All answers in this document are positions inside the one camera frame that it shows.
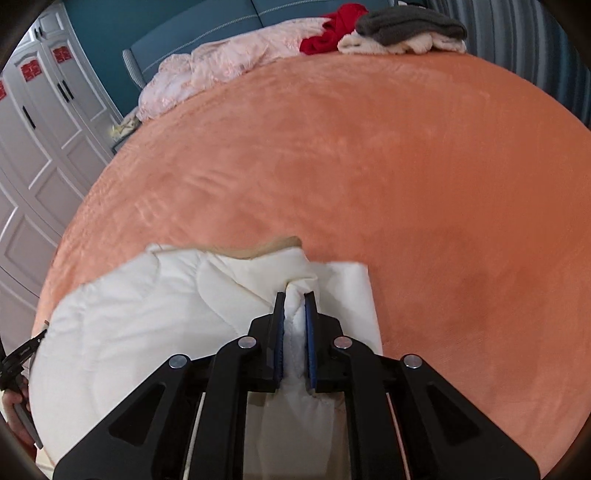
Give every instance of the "striped curtain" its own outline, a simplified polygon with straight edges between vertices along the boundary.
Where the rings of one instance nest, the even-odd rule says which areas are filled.
[[[468,52],[540,87],[591,127],[591,72],[538,0],[423,0],[460,20]]]

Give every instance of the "orange blanket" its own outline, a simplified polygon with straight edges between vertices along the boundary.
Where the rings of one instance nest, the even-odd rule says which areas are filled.
[[[278,61],[146,124],[69,226],[35,331],[150,242],[369,265],[385,352],[429,361],[546,473],[591,411],[591,134],[470,56]]]

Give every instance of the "black tool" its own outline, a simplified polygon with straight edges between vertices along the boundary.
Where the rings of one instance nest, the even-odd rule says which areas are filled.
[[[22,395],[22,388],[24,386],[24,377],[22,376],[24,370],[23,365],[35,354],[46,333],[46,330],[42,331],[35,338],[30,339],[9,355],[6,355],[2,346],[2,340],[0,339],[0,361],[2,365],[2,369],[0,370],[0,390],[12,390]],[[14,410],[28,434],[35,440],[37,448],[42,449],[43,443],[39,438],[27,404],[28,400],[23,395],[22,402],[14,405]]]
[[[54,479],[180,480],[186,464],[189,480],[241,479],[246,395],[274,392],[282,378],[284,299],[217,355],[167,360]],[[540,480],[534,460],[419,356],[375,355],[318,313],[313,293],[306,323],[310,388],[345,394],[353,480]]]

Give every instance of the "wardrobe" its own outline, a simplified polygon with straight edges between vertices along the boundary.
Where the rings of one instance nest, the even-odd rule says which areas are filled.
[[[121,114],[63,4],[45,10],[0,74],[0,335],[28,339],[51,259],[109,164]]]

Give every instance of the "gray folded blanket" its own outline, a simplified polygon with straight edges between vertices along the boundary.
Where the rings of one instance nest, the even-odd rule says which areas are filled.
[[[363,15],[357,20],[355,30],[359,35],[371,37],[385,47],[424,32],[436,32],[458,40],[467,37],[462,22],[435,10],[412,5],[383,8]]]

